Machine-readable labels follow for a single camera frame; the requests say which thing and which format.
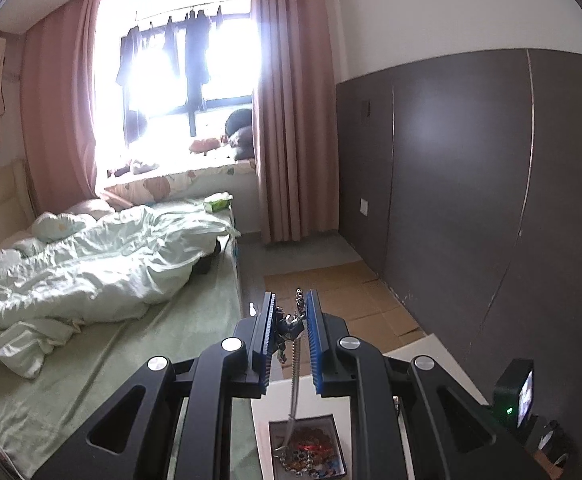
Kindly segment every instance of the window sill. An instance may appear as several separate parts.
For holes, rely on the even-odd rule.
[[[255,173],[255,160],[252,158],[233,160],[226,158],[226,152],[209,152],[206,156],[197,153],[187,155],[181,163],[161,166],[147,173],[125,173],[109,178],[104,181],[103,189],[129,200],[133,205],[149,205],[183,198],[200,179],[226,178],[249,173]]]

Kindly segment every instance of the tissue box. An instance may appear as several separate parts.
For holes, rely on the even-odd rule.
[[[222,211],[222,209],[226,209],[229,205],[231,205],[232,199],[233,195],[230,195],[227,192],[215,193],[211,196],[207,196],[204,199],[205,211],[207,213]]]

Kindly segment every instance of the window frame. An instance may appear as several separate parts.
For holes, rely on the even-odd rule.
[[[250,20],[250,18],[251,18],[250,12],[223,14],[224,21],[244,20],[244,19]],[[215,23],[216,16],[209,16],[209,19],[211,20],[211,22]],[[173,22],[173,25],[175,25],[175,27],[181,26],[182,28],[184,28],[186,25],[186,22],[185,21]],[[156,34],[160,34],[160,33],[164,32],[165,28],[166,28],[166,25],[160,25],[158,27],[153,27],[153,24],[151,23],[151,27],[146,29],[146,30],[141,30],[140,34],[142,35],[143,39],[149,39]],[[205,110],[205,111],[215,110],[218,108],[226,108],[226,107],[231,107],[231,106],[253,104],[253,94],[238,96],[238,97],[226,97],[226,98],[222,98],[222,99],[209,99],[208,101],[205,101],[205,104],[207,107],[207,110]],[[130,111],[130,99],[124,99],[123,106],[125,108],[124,114],[126,114],[127,112]],[[189,115],[189,134],[191,135],[191,137],[197,137],[196,116],[197,116],[198,111],[201,111],[201,110],[189,110],[186,105],[180,105],[176,108],[173,108],[173,110],[169,110],[168,112],[164,112],[162,114],[158,114],[158,115],[155,115],[152,117],[164,117],[164,116],[168,116],[168,115],[188,114]]]

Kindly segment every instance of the pink curtain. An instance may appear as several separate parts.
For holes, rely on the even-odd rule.
[[[26,158],[38,212],[95,197],[93,44],[100,0],[71,0],[27,33],[21,75]]]
[[[254,138],[265,242],[338,228],[335,79],[325,0],[252,0]]]

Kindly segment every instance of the hanging clothes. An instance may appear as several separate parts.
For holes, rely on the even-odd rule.
[[[203,10],[191,11],[187,22],[187,35],[184,44],[185,74],[187,76],[187,106],[189,110],[206,110],[202,96],[202,86],[210,81],[207,67],[207,50],[211,20]]]
[[[131,80],[133,60],[142,50],[142,34],[140,27],[133,27],[120,41],[120,69],[117,71],[116,83],[128,87]]]
[[[120,69],[116,77],[116,83],[122,87],[122,100],[124,104],[122,130],[124,132],[124,143],[127,148],[131,142],[139,139],[146,130],[146,118],[143,121],[140,112],[130,110],[133,61],[135,61],[142,49],[140,27],[133,27],[120,41]]]
[[[222,5],[217,7],[215,13],[215,28],[218,29],[225,22],[225,17],[222,15]]]
[[[178,60],[178,44],[175,35],[178,29],[173,25],[173,19],[169,16],[166,27],[164,28],[164,52],[169,57],[171,70],[176,78],[180,77],[180,61]]]

